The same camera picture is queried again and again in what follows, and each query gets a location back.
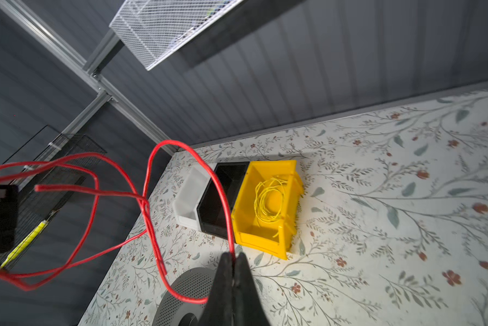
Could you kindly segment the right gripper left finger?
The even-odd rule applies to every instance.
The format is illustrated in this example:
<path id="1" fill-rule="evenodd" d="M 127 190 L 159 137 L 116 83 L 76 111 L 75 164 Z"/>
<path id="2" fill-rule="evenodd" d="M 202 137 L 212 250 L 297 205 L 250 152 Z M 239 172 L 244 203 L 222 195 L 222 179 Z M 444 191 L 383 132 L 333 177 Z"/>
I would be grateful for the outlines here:
<path id="1" fill-rule="evenodd" d="M 232 325 L 233 260 L 223 253 L 199 325 Z"/>

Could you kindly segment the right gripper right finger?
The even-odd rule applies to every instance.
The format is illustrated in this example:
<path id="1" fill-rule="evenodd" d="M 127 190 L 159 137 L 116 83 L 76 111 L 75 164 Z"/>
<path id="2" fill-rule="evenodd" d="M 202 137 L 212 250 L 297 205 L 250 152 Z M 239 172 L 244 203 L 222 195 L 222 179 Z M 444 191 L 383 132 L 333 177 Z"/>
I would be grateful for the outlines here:
<path id="1" fill-rule="evenodd" d="M 232 298 L 233 325 L 270 325 L 244 253 L 240 253 L 234 262 Z"/>

